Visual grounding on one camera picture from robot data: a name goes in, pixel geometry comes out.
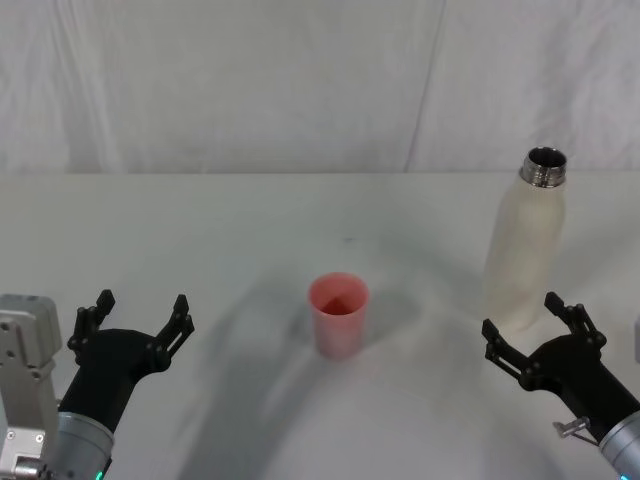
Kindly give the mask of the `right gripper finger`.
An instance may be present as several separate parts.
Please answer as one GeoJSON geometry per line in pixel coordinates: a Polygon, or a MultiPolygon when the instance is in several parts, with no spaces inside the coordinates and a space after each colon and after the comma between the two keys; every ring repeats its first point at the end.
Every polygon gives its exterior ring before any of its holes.
{"type": "Polygon", "coordinates": [[[541,389],[541,365],[536,353],[526,356],[512,347],[489,319],[482,323],[485,358],[513,377],[524,390],[541,389]]]}
{"type": "Polygon", "coordinates": [[[598,350],[606,345],[606,337],[595,327],[582,303],[568,305],[555,292],[550,291],[545,296],[544,306],[567,326],[572,335],[583,338],[598,350]]]}

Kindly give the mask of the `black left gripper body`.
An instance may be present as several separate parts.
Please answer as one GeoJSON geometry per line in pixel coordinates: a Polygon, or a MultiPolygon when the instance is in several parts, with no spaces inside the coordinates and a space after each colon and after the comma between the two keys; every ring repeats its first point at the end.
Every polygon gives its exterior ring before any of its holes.
{"type": "Polygon", "coordinates": [[[74,335],[68,347],[78,370],[59,411],[90,418],[115,432],[136,384],[169,368],[169,352],[157,339],[134,330],[107,329],[74,335]]]}

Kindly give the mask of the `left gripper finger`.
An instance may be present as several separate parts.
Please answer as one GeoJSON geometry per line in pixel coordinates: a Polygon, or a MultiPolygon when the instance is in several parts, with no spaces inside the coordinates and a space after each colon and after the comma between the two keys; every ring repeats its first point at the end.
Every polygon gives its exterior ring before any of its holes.
{"type": "Polygon", "coordinates": [[[172,314],[161,329],[146,346],[146,361],[151,371],[166,371],[173,356],[195,331],[189,314],[189,304],[185,294],[177,296],[172,314]]]}
{"type": "Polygon", "coordinates": [[[114,305],[115,297],[112,291],[104,289],[93,306],[79,307],[77,309],[74,330],[67,341],[67,347],[74,353],[76,361],[80,360],[89,339],[99,331],[100,326],[110,314],[114,305]]]}

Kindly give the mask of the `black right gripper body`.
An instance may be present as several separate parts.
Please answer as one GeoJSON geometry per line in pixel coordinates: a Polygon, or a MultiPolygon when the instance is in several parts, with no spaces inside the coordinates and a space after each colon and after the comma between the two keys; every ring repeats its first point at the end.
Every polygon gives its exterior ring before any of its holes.
{"type": "Polygon", "coordinates": [[[639,401],[604,366],[600,348],[585,336],[550,340],[529,361],[520,377],[523,389],[558,396],[575,417],[589,419],[588,431],[597,441],[639,411],[639,401]]]}

